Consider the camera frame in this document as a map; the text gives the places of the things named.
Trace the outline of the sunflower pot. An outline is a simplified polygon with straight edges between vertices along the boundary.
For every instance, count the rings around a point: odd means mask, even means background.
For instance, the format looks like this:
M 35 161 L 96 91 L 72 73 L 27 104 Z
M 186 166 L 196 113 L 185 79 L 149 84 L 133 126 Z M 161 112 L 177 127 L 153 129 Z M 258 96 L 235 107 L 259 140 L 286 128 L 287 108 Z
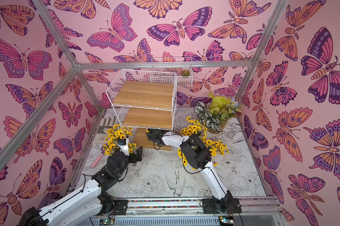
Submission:
M 180 131 L 180 134 L 182 136 L 190 136 L 195 134 L 198 135 L 202 140 L 205 140 L 207 138 L 208 129 L 205 127 L 204 124 L 201 124 L 199 120 L 187 117 L 187 122 L 189 123 L 189 125 Z
M 178 154 L 178 156 L 182 159 L 182 164 L 183 164 L 183 166 L 184 166 L 186 169 L 187 169 L 187 168 L 190 168 L 190 169 L 192 169 L 193 171 L 199 171 L 198 169 L 196 169 L 196 168 L 190 166 L 190 164 L 188 163 L 188 161 L 187 161 L 185 155 L 182 153 L 181 149 L 178 149 L 178 150 L 177 150 L 177 154 Z
M 120 149 L 118 147 L 118 142 L 119 139 L 115 140 L 115 141 L 107 141 L 101 148 L 102 153 L 104 155 L 114 155 L 115 152 L 120 152 Z M 136 143 L 130 143 L 129 142 L 129 153 L 133 153 L 137 148 Z
M 117 139 L 125 139 L 125 138 L 129 138 L 130 136 L 132 136 L 132 131 L 133 128 L 132 127 L 122 127 L 119 124 L 115 124 L 112 126 L 112 128 L 109 128 L 106 131 L 106 138 L 105 141 L 115 141 Z
M 208 147 L 210 151 L 210 156 L 222 155 L 224 156 L 226 153 L 229 153 L 229 149 L 225 143 L 221 140 L 213 141 L 210 139 L 205 140 L 205 145 Z

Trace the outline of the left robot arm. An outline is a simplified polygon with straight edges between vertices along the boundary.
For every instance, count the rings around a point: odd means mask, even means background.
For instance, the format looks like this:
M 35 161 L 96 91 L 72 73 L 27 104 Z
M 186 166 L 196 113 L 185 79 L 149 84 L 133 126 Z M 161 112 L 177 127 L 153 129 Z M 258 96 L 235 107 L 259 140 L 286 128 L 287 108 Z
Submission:
M 129 156 L 115 152 L 107 158 L 106 165 L 83 186 L 50 205 L 25 211 L 19 225 L 74 226 L 99 213 L 111 214 L 114 212 L 114 202 L 107 191 L 124 180 L 130 163 L 141 161 L 142 158 L 142 147 Z

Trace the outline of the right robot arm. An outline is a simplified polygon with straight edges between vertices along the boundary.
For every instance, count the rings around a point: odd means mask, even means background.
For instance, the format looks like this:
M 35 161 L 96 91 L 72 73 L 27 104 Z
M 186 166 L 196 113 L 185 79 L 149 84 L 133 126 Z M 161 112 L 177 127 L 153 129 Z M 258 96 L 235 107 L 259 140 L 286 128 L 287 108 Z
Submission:
M 191 167 L 198 170 L 207 182 L 212 198 L 219 212 L 230 211 L 233 196 L 217 175 L 209 148 L 196 134 L 183 136 L 166 130 L 148 129 L 146 135 L 149 141 L 158 146 L 172 146 L 180 149 L 182 161 L 187 160 Z

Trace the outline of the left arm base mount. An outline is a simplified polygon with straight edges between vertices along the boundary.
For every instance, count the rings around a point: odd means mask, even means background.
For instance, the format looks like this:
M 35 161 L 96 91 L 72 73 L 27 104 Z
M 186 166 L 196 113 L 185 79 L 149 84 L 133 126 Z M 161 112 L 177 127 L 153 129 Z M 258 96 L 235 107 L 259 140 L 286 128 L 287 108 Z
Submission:
M 122 216 L 128 208 L 128 200 L 113 200 L 104 204 L 97 216 Z

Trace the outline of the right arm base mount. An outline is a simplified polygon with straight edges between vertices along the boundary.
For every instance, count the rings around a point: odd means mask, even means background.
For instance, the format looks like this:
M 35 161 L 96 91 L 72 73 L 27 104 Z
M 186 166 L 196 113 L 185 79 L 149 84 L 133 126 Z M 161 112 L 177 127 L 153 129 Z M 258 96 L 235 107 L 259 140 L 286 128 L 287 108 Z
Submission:
M 200 205 L 204 214 L 225 214 L 225 213 L 242 213 L 239 199 L 229 200 L 224 198 L 217 200 L 215 198 L 201 199 Z

